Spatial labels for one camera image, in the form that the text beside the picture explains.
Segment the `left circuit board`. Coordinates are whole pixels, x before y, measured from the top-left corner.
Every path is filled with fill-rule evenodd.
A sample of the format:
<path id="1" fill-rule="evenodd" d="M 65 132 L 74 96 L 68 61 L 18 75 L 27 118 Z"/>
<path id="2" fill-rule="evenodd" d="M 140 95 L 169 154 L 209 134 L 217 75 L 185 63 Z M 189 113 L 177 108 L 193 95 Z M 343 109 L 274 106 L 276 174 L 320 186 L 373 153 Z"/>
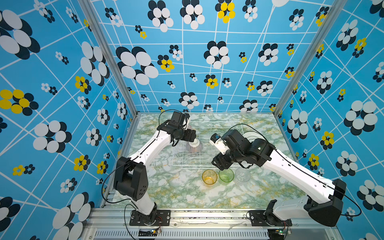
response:
<path id="1" fill-rule="evenodd" d="M 139 237 L 157 237 L 162 233 L 160 228 L 157 229 L 139 229 Z"/>

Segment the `aluminium frame post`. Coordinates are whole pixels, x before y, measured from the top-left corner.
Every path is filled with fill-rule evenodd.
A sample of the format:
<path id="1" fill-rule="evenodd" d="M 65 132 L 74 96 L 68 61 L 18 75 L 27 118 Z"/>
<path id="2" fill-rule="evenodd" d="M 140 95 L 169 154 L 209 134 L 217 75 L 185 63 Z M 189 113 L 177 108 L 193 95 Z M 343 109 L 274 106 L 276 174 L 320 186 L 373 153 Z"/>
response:
<path id="1" fill-rule="evenodd" d="M 309 48 L 307 49 L 302 60 L 300 61 L 294 77 L 288 83 L 285 91 L 283 92 L 283 95 L 281 96 L 279 102 L 277 103 L 277 107 L 274 111 L 274 117 L 276 119 L 278 118 L 278 115 L 283 109 L 283 107 L 288 102 L 294 87 L 299 83 L 302 75 L 304 74 L 305 70 L 308 68 L 309 64 L 311 63 L 318 47 L 323 43 L 325 37 L 333 27 L 335 21 L 337 20 L 338 16 L 340 15 L 346 3 L 347 3 L 347 0 L 336 0 L 332 4 L 327 18 L 325 19 L 324 23 L 317 31 Z"/>
<path id="2" fill-rule="evenodd" d="M 79 0 L 78 2 L 79 2 L 80 6 L 81 6 L 81 8 L 85 14 L 86 19 L 88 20 L 88 22 L 91 25 L 91 28 L 93 29 L 93 33 L 95 35 L 96 41 L 98 42 L 98 44 L 99 44 L 99 46 L 103 52 L 103 55 L 105 56 L 106 61 L 109 65 L 111 73 L 113 74 L 113 76 L 117 82 L 117 85 L 120 88 L 124 99 L 126 100 L 126 103 L 127 103 L 128 107 L 131 111 L 131 114 L 133 115 L 133 119 L 135 119 L 138 116 L 138 111 L 137 111 L 135 104 L 134 104 L 134 102 L 130 96 L 130 93 L 128 91 L 128 87 L 127 87 L 127 85 L 123 79 L 123 76 L 122 76 L 122 74 L 118 68 L 118 65 L 117 65 L 116 61 L 114 60 L 112 50 L 110 49 L 110 47 L 108 45 L 107 39 L 106 39 L 105 34 L 102 30 L 102 26 L 97 19 L 96 12 L 93 9 L 92 3 L 90 1 L 86 1 L 86 0 Z"/>

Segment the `white wire dish rack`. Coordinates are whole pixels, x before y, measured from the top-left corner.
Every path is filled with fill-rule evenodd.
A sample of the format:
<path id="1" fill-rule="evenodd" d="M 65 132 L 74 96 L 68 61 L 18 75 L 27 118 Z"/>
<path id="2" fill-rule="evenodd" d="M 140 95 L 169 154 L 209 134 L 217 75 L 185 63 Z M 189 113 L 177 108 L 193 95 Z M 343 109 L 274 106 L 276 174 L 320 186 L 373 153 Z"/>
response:
<path id="1" fill-rule="evenodd" d="M 210 144 L 210 138 L 214 133 L 222 136 L 229 128 L 237 129 L 241 134 L 250 129 L 240 122 L 193 122 L 191 128 L 196 130 L 197 139 L 200 141 L 203 149 L 198 153 L 188 151 L 187 142 L 179 142 L 173 148 L 172 164 L 174 167 L 182 169 L 209 169 L 213 165 L 211 161 L 219 151 Z"/>

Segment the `right aluminium frame post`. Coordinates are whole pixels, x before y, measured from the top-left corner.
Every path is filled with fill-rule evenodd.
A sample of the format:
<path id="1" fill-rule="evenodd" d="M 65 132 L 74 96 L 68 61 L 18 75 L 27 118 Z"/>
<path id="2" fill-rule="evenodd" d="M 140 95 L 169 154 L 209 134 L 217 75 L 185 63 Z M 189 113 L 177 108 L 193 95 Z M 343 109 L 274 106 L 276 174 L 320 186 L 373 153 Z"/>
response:
<path id="1" fill-rule="evenodd" d="M 277 107 L 274 111 L 274 117 L 276 119 L 278 118 L 278 115 L 283 109 L 283 107 L 288 102 L 294 87 L 299 83 L 302 75 L 304 74 L 305 70 L 308 68 L 309 64 L 311 63 L 318 47 L 323 43 L 325 37 L 333 27 L 335 21 L 337 20 L 338 16 L 340 15 L 346 3 L 347 3 L 347 0 L 336 0 L 332 4 L 327 18 L 325 19 L 324 23 L 317 31 L 309 48 L 307 49 L 302 60 L 300 61 L 294 77 L 288 83 L 285 91 L 283 92 L 283 95 L 281 96 L 279 102 L 277 103 Z"/>

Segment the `left aluminium frame post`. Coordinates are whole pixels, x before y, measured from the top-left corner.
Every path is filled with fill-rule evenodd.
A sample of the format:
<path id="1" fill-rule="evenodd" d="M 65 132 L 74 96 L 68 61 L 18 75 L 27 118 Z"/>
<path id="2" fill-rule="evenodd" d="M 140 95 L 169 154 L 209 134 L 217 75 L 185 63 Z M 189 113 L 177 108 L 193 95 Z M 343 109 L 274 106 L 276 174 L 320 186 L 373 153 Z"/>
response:
<path id="1" fill-rule="evenodd" d="M 81 6 L 81 8 L 85 14 L 86 19 L 88 20 L 88 22 L 91 25 L 91 28 L 93 29 L 93 33 L 95 35 L 96 41 L 98 42 L 98 44 L 99 44 L 99 46 L 103 52 L 103 55 L 105 56 L 106 61 L 109 65 L 111 73 L 113 74 L 113 76 L 117 82 L 117 85 L 120 88 L 124 99 L 126 100 L 126 103 L 127 103 L 128 107 L 131 111 L 131 114 L 133 115 L 133 119 L 135 119 L 138 116 L 138 111 L 137 111 L 135 104 L 134 104 L 134 102 L 130 96 L 130 93 L 128 91 L 128 87 L 127 87 L 127 85 L 123 79 L 123 76 L 122 76 L 122 74 L 118 68 L 118 65 L 117 65 L 116 61 L 114 60 L 112 50 L 110 49 L 110 47 L 108 45 L 107 39 L 106 39 L 105 34 L 102 30 L 102 26 L 97 19 L 96 12 L 93 9 L 92 3 L 90 1 L 86 1 L 86 0 L 79 0 L 78 2 L 79 2 L 80 6 Z"/>

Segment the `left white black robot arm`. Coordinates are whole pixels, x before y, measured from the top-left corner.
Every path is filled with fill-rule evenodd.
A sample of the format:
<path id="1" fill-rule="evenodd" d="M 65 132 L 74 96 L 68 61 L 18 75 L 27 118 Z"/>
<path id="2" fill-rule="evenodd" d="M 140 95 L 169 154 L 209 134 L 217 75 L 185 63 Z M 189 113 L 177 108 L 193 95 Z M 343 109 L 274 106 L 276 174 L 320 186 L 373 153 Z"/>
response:
<path id="1" fill-rule="evenodd" d="M 158 125 L 152 138 L 137 152 L 125 158 L 120 157 L 114 174 L 114 189 L 132 201 L 135 218 L 141 223 L 152 224 L 157 218 L 157 204 L 147 194 L 149 180 L 147 167 L 161 153 L 180 141 L 193 143 L 196 131 L 190 128 L 190 115 L 175 111 L 171 119 Z"/>

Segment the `circuit board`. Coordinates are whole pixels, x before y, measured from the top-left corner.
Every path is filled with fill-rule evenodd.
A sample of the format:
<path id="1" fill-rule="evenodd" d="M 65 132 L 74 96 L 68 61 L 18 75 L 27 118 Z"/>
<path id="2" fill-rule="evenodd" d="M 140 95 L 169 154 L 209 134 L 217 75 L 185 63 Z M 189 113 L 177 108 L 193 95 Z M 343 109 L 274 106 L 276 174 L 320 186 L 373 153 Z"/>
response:
<path id="1" fill-rule="evenodd" d="M 282 230 L 268 230 L 268 235 L 270 240 L 283 240 L 285 237 L 285 234 L 283 233 Z"/>
<path id="2" fill-rule="evenodd" d="M 139 237 L 157 237 L 162 233 L 160 228 L 157 229 L 139 229 Z"/>

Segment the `aluminium front rail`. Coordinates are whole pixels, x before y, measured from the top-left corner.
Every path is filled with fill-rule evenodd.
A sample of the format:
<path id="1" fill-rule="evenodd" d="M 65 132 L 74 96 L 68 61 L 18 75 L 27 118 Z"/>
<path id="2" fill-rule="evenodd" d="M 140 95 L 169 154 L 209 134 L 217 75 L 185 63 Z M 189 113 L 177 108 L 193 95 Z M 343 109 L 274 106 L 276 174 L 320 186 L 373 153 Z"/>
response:
<path id="1" fill-rule="evenodd" d="M 172 209 L 169 226 L 130 226 L 131 210 L 95 209 L 82 240 L 270 240 L 268 230 L 282 230 L 284 240 L 341 240 L 336 227 L 293 219 L 291 227 L 253 227 L 247 209 Z M 157 237 L 139 237 L 139 229 L 157 229 Z"/>

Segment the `right circuit board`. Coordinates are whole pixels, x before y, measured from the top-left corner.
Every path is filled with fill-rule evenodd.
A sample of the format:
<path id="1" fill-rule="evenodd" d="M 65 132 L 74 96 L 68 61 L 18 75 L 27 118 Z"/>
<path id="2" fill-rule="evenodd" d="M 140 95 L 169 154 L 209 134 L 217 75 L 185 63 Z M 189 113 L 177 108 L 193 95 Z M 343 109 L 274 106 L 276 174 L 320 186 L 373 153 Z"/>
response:
<path id="1" fill-rule="evenodd" d="M 268 230 L 268 235 L 270 240 L 283 240 L 285 237 L 285 234 L 283 233 L 282 230 Z"/>

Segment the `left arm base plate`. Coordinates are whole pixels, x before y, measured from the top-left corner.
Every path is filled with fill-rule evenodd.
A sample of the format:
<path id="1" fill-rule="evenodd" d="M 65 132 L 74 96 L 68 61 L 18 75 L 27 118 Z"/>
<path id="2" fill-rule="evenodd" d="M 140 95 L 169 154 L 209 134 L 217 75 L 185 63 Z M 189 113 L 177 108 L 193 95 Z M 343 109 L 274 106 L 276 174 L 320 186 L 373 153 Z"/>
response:
<path id="1" fill-rule="evenodd" d="M 150 215 L 144 215 L 136 210 L 131 212 L 130 226 L 169 226 L 171 219 L 170 210 L 155 210 Z"/>

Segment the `yellow glass cup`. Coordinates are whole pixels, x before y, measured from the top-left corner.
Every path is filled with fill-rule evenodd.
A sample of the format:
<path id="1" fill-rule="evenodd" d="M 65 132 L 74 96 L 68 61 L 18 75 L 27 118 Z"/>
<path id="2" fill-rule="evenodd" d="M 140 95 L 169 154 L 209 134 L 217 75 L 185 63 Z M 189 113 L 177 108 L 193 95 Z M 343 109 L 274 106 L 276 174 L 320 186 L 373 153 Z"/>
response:
<path id="1" fill-rule="evenodd" d="M 213 170 L 205 170 L 202 174 L 202 180 L 206 185 L 213 185 L 218 180 L 218 175 Z"/>

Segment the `green glass cup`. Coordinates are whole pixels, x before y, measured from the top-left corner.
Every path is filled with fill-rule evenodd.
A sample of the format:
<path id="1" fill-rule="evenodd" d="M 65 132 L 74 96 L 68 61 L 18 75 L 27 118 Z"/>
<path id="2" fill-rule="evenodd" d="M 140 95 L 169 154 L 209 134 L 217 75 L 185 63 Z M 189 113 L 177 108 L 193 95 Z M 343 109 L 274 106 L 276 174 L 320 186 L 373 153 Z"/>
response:
<path id="1" fill-rule="evenodd" d="M 228 184 L 234 180 L 235 173 L 231 169 L 220 170 L 219 178 L 223 183 Z"/>

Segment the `white plate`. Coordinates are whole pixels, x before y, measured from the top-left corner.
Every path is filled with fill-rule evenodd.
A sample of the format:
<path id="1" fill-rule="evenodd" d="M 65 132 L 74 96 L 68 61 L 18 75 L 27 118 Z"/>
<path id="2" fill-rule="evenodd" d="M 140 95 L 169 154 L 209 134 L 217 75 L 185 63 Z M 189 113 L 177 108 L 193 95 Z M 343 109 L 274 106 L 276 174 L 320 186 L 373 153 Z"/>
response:
<path id="1" fill-rule="evenodd" d="M 262 139 L 262 140 L 265 139 L 261 134 L 256 132 L 245 132 L 243 134 L 243 137 L 246 138 L 250 143 L 252 143 L 254 140 L 257 140 L 257 139 Z"/>

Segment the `clear glass cup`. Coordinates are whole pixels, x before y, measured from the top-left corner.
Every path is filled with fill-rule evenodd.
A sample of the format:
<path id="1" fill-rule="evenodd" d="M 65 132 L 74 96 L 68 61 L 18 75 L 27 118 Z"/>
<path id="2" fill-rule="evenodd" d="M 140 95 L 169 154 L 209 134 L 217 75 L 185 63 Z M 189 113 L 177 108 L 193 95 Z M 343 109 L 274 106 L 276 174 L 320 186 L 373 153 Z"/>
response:
<path id="1" fill-rule="evenodd" d="M 238 168 L 235 171 L 235 180 L 238 184 L 245 184 L 249 182 L 251 179 L 251 174 L 249 170 Z"/>

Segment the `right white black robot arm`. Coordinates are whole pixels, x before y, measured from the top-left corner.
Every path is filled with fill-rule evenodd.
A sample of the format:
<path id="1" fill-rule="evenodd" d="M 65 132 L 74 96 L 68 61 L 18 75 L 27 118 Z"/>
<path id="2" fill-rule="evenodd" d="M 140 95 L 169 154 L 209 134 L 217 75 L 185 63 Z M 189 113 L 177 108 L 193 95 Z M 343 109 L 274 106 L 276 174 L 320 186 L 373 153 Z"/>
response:
<path id="1" fill-rule="evenodd" d="M 261 134 L 250 136 L 238 130 L 228 130 L 223 136 L 213 134 L 210 144 L 219 150 L 212 164 L 227 170 L 234 163 L 265 168 L 305 192 L 305 196 L 288 201 L 271 200 L 266 210 L 257 217 L 269 226 L 290 225 L 291 219 L 312 219 L 334 227 L 342 215 L 346 183 L 330 180 L 288 158 Z"/>

